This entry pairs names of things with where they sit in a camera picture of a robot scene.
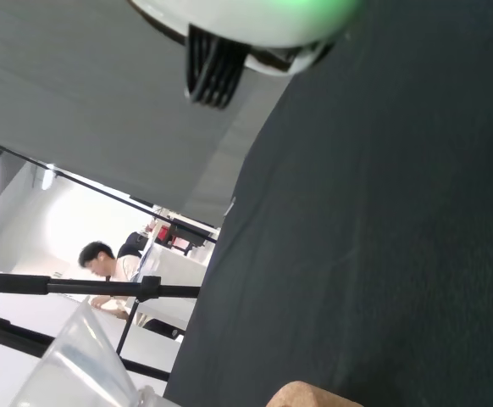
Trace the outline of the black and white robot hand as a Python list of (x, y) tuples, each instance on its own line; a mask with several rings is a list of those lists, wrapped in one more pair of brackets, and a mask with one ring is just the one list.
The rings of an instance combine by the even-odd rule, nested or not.
[(152, 0), (130, 6), (186, 52), (186, 96), (226, 109), (244, 70), (287, 77), (312, 68), (334, 46), (360, 1)]

